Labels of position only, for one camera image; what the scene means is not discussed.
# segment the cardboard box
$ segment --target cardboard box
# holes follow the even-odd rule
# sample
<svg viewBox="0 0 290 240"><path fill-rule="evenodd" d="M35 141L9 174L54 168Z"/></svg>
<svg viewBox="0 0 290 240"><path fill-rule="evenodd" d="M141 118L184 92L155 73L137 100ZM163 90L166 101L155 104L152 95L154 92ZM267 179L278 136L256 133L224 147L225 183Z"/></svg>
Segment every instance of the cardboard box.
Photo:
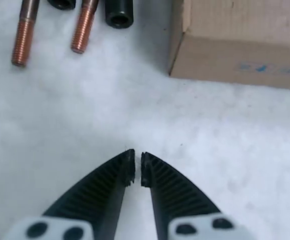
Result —
<svg viewBox="0 0 290 240"><path fill-rule="evenodd" d="M290 0L173 0L174 78L290 89Z"/></svg>

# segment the black nut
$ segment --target black nut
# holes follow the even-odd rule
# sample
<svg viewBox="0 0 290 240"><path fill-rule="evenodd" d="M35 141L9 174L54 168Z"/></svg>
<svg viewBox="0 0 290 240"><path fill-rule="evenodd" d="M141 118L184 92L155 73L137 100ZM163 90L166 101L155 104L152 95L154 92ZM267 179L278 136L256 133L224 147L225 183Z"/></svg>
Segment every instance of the black nut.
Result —
<svg viewBox="0 0 290 240"><path fill-rule="evenodd" d="M47 0L50 5L60 10L73 10L76 6L76 0Z"/></svg>

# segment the textured grip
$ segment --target textured grip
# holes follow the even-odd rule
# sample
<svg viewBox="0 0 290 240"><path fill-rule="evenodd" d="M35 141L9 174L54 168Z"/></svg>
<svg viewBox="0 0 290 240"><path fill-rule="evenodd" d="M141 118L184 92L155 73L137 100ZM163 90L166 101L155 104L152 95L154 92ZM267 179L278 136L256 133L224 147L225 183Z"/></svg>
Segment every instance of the textured grip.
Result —
<svg viewBox="0 0 290 240"><path fill-rule="evenodd" d="M151 191L159 240L168 239L168 225L173 219L220 213L190 180L148 152L141 156L141 185Z"/></svg>
<svg viewBox="0 0 290 240"><path fill-rule="evenodd" d="M44 216L84 220L95 240L113 240L125 188L135 178L133 149L107 161L61 196Z"/></svg>

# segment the black cylindrical fitting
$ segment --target black cylindrical fitting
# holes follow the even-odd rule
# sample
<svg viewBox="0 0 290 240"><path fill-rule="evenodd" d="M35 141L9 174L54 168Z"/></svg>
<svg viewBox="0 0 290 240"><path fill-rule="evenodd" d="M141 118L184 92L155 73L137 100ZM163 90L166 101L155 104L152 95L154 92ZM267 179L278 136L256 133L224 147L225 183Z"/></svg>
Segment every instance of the black cylindrical fitting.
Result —
<svg viewBox="0 0 290 240"><path fill-rule="evenodd" d="M133 0L105 0L106 23L116 29L127 29L134 22Z"/></svg>
<svg viewBox="0 0 290 240"><path fill-rule="evenodd" d="M60 10L73 10L76 6L76 0L47 0L50 5Z"/></svg>

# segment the white surface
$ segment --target white surface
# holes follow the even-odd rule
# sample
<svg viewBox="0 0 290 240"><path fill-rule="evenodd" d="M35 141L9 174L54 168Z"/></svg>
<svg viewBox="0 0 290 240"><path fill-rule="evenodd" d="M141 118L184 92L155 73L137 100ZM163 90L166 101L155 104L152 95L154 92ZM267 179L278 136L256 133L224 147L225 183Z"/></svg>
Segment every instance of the white surface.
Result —
<svg viewBox="0 0 290 240"><path fill-rule="evenodd" d="M290 90L169 78L169 2L135 0L127 30L107 27L101 5L78 55L69 45L79 7L42 0L18 69L21 1L0 0L0 239L130 148L176 167L258 239L290 239ZM139 185L125 194L116 240L157 239Z"/></svg>
<svg viewBox="0 0 290 240"><path fill-rule="evenodd" d="M94 240L93 227L90 223L75 219L58 217L32 216L26 217L8 230L2 240L30 240L27 236L28 229L37 223L47 224L46 231L39 236L39 240L64 240L63 236L71 228L80 228L83 235L80 240Z"/></svg>
<svg viewBox="0 0 290 240"><path fill-rule="evenodd" d="M233 228L215 229L213 221L226 219ZM196 232L193 234L179 234L179 225L190 225ZM173 219L168 226L168 240L254 240L245 226L241 226L235 219L223 213L212 213L198 216L187 216Z"/></svg>

